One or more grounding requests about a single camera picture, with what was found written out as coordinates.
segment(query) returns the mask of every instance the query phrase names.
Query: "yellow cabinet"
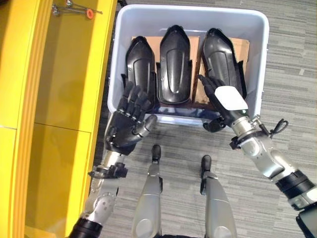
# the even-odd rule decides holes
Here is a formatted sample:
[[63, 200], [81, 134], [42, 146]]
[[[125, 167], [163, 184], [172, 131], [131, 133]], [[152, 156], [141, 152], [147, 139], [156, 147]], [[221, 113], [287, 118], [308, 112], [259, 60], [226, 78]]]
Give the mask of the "yellow cabinet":
[[0, 175], [1, 175], [1, 202], [0, 202], [0, 237], [9, 237], [11, 216], [11, 188], [13, 152], [15, 141], [15, 129], [0, 128]]
[[0, 5], [1, 238], [69, 233], [88, 195], [116, 0]]
[[35, 124], [25, 225], [66, 237], [81, 212], [90, 133]]

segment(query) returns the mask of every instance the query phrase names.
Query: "white label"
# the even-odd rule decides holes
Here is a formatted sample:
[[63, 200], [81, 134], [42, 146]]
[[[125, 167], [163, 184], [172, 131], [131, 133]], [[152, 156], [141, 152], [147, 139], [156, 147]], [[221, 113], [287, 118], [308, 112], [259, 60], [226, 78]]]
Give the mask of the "white label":
[[214, 94], [228, 111], [248, 109], [247, 103], [233, 86], [217, 87]]

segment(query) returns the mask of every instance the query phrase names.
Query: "cardboard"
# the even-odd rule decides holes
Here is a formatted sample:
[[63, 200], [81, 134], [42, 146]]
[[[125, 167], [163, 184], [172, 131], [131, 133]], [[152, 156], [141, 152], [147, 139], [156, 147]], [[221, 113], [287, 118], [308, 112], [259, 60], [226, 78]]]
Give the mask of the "cardboard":
[[[234, 52], [236, 55], [237, 62], [243, 61], [243, 73], [245, 74], [247, 62], [248, 62], [250, 43], [248, 40], [238, 39], [238, 38], [230, 38], [230, 40], [234, 47]], [[203, 61], [201, 60], [201, 57], [199, 58], [198, 65], [200, 66], [198, 74], [205, 75], [205, 67], [204, 67]], [[213, 106], [209, 104], [209, 98], [205, 94], [204, 86], [197, 77], [195, 78], [194, 86], [195, 86], [195, 90], [194, 90], [193, 107], [213, 109]]]
[[[155, 56], [155, 62], [159, 62], [160, 54], [159, 54], [159, 46], [160, 42], [163, 39], [162, 36], [145, 36], [147, 39], [150, 47], [152, 48], [152, 51], [154, 52]], [[190, 42], [190, 59], [193, 62], [193, 68], [192, 68], [192, 80], [191, 80], [191, 92], [190, 92], [190, 101], [193, 100], [193, 90], [194, 90], [194, 81], [196, 78], [196, 68], [197, 68], [197, 61], [198, 61], [198, 46], [199, 46], [199, 36], [189, 36], [189, 42]]]

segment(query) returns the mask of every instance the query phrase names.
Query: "white plastic bin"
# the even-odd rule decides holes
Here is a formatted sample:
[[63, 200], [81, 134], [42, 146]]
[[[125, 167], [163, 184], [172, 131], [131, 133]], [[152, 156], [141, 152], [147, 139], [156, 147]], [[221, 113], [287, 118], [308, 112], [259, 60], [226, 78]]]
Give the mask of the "white plastic bin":
[[[250, 42], [249, 57], [245, 73], [247, 104], [250, 116], [260, 114], [266, 47], [268, 42], [268, 20], [258, 11], [173, 6], [173, 5], [128, 5], [118, 14], [115, 26], [108, 108], [114, 112], [123, 92], [121, 74], [125, 72], [125, 55], [132, 36], [163, 36], [168, 27], [180, 25], [188, 36], [200, 36], [200, 46], [210, 28], [220, 28], [228, 37], [246, 39]], [[163, 123], [201, 125], [203, 119], [158, 115]]]

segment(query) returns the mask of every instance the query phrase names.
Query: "gray carpet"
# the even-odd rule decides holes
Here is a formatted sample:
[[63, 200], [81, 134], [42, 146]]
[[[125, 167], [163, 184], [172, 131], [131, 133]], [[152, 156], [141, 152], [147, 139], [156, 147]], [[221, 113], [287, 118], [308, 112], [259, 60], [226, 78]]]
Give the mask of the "gray carpet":
[[[270, 34], [261, 115], [268, 128], [281, 118], [289, 127], [274, 137], [275, 145], [317, 182], [316, 155], [316, 1], [315, 0], [128, 0], [128, 3], [197, 5], [254, 9], [269, 20]], [[95, 163], [102, 154], [106, 126], [107, 87], [100, 120]], [[240, 238], [302, 238], [294, 211], [277, 187], [265, 179], [253, 162], [228, 145], [233, 133], [210, 134], [203, 128], [158, 124], [126, 159], [127, 178], [121, 181], [105, 238], [130, 237], [137, 199], [150, 165], [153, 144], [162, 147], [164, 179], [161, 196], [163, 234], [203, 237], [205, 197], [199, 193], [201, 157], [210, 154], [236, 221]]]

